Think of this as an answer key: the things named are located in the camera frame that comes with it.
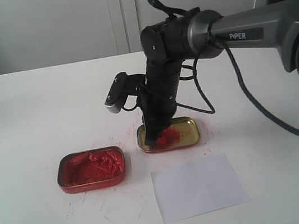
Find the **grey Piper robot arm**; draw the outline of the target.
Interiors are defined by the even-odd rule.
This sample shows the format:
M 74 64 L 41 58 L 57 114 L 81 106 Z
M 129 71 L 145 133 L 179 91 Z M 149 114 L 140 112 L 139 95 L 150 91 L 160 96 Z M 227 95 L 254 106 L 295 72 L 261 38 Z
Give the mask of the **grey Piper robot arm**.
M 141 32 L 146 83 L 141 87 L 145 143 L 154 146 L 170 125 L 182 63 L 214 58 L 224 48 L 275 48 L 286 71 L 299 73 L 299 0 L 222 16 L 214 10 L 179 17 Z

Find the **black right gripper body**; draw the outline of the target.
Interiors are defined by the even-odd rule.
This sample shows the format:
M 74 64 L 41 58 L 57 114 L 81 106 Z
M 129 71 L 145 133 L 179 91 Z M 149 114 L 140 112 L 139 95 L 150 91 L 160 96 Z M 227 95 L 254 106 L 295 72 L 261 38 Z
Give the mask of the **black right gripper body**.
M 188 45 L 189 18 L 167 19 L 147 26 L 141 32 L 142 50 L 146 56 L 146 83 L 140 86 L 140 108 L 143 118 L 174 114 L 178 107 L 197 108 L 176 103 L 182 63 L 193 59 Z

